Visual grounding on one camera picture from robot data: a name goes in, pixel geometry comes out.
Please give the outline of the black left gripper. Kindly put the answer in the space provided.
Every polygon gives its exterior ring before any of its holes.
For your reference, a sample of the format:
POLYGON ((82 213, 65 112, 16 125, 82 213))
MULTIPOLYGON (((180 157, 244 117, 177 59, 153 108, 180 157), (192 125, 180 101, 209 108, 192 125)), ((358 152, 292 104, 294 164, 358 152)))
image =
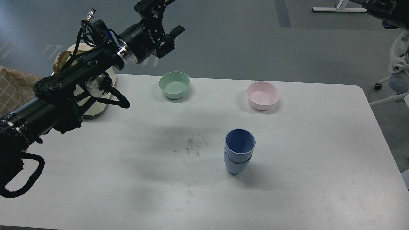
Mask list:
POLYGON ((181 25, 165 34, 162 20, 167 6, 174 0, 140 0, 134 5, 141 20, 121 32, 118 56, 128 63, 140 64, 151 55, 161 59, 175 49, 176 38, 185 31, 181 25))

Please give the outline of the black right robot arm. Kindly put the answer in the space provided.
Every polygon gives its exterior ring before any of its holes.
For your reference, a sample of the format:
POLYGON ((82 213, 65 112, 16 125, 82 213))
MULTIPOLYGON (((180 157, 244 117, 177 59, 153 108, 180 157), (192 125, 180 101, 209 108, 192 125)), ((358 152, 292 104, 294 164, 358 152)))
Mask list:
POLYGON ((409 29, 408 0, 352 0, 367 10, 367 14, 380 19, 384 25, 409 29))

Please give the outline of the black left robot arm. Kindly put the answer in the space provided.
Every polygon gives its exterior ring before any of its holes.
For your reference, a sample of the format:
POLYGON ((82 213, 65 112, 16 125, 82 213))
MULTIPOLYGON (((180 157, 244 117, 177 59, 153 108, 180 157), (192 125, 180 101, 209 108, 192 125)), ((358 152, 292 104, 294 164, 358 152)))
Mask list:
POLYGON ((59 71, 37 81, 35 98, 1 117, 1 196, 19 197, 41 175, 45 160, 25 150, 51 129, 65 133, 81 127, 83 115, 95 103, 130 107, 113 85, 107 70, 122 70, 126 63, 140 64, 149 56, 163 58, 175 49, 184 28, 165 33, 162 19, 172 0, 141 0, 134 9, 141 20, 121 34, 102 20, 91 22, 95 9, 81 21, 72 54, 59 71))

